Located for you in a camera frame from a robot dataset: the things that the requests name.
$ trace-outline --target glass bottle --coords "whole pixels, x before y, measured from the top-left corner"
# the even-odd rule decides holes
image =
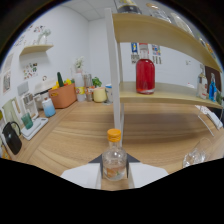
[[[136,63],[136,91],[152,94],[155,90],[155,66],[149,59],[148,44],[139,44],[141,59]]]
[[[103,172],[110,181],[118,181],[125,175],[127,153],[120,145],[121,131],[109,129],[107,131],[109,147],[102,154]]]
[[[142,14],[134,0],[114,0],[118,13]]]
[[[211,83],[209,86],[209,99],[211,101],[215,101],[214,94],[215,94],[215,75],[211,73]]]

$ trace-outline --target orange pot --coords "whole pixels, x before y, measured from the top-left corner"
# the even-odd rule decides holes
[[[75,83],[48,90],[48,93],[55,108],[66,108],[77,100]]]

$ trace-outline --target bottle cap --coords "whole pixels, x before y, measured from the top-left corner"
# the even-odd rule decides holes
[[[110,142],[119,142],[121,140],[121,131],[119,129],[109,129],[107,131],[107,139]]]
[[[147,43],[139,43],[139,49],[140,50],[148,50],[148,44]]]

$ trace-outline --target glass jar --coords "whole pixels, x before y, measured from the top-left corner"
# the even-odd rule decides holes
[[[151,3],[147,3],[146,6],[149,7],[149,12],[153,17],[156,17],[158,19],[162,19],[164,21],[171,23],[169,17],[159,7]]]
[[[103,172],[110,181],[121,180],[126,171],[127,153],[121,147],[121,131],[119,129],[109,129],[107,131],[109,147],[102,154]]]
[[[118,13],[142,14],[134,0],[114,0]]]

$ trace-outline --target shelf support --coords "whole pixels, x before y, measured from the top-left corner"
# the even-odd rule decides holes
[[[124,135],[124,103],[121,103],[121,146],[123,142]]]
[[[201,108],[202,108],[202,106],[200,106],[200,110],[199,110],[199,113],[198,113],[198,117],[199,117],[199,119],[204,123],[204,125],[208,128],[208,130],[210,131],[210,133],[211,133],[212,136],[214,137],[214,134],[212,133],[211,129],[208,127],[208,125],[205,123],[205,121],[200,117]]]
[[[117,43],[117,53],[118,53],[118,64],[120,72],[120,82],[123,82],[123,70],[122,70],[122,59],[121,59],[121,44]]]
[[[110,8],[105,9],[105,21],[107,28],[107,41],[110,60],[110,77],[113,94],[113,109],[114,109],[114,127],[121,130],[120,121],[120,93],[119,93],[119,74],[116,57],[117,43],[114,35],[113,18]]]

